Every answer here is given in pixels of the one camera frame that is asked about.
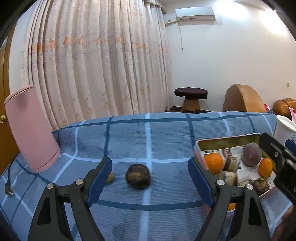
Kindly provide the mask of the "operator hand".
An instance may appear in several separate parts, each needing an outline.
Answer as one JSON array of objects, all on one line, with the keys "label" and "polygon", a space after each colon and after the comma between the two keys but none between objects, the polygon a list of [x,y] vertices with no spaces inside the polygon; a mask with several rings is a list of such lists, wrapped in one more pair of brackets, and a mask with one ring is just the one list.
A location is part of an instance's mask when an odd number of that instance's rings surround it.
[{"label": "operator hand", "polygon": [[273,237],[271,240],[278,241],[281,238],[283,231],[285,229],[285,226],[290,218],[290,215],[292,214],[293,209],[294,209],[294,205],[291,205],[289,209],[285,212],[285,214],[282,216],[281,223],[274,230]]}]

